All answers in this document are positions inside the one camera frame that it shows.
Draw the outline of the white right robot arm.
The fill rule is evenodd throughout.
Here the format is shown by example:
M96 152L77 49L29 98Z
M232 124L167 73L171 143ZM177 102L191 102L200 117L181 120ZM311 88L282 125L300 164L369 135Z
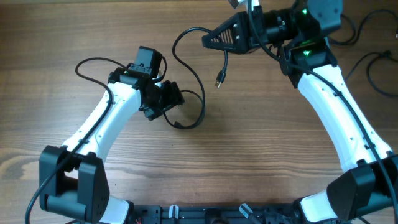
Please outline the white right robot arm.
M341 25L341 1L295 1L264 12L257 1L202 43L208 49L268 52L313 106L329 134L343 173L317 194L296 200L292 223L342 223L397 206L397 155L377 135L351 96L328 36Z

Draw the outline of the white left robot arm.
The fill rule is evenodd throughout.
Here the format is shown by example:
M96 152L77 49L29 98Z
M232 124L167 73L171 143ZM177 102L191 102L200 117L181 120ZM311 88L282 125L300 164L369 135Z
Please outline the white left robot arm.
M32 201L46 212L79 223L139 223L134 204L111 196L104 163L122 128L141 111L152 121L184 102L175 82L159 75L164 56L139 47L135 62L119 64L105 93L79 130L39 159L39 188Z

